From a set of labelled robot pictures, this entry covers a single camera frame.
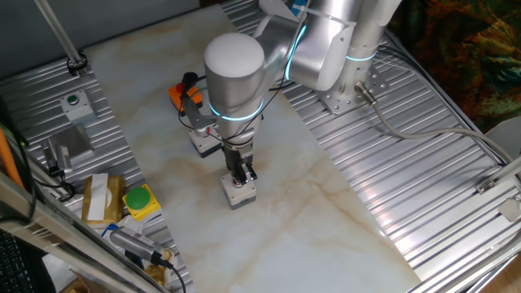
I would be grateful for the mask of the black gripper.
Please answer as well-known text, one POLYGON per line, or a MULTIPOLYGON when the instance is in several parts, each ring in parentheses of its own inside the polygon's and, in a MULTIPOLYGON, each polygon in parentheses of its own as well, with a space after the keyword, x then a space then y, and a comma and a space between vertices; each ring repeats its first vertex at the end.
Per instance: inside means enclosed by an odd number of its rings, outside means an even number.
POLYGON ((254 182, 257 179, 256 172, 252 167, 253 163, 253 142, 242 146, 225 144, 222 147, 226 166, 229 168, 233 186, 243 185, 254 182))

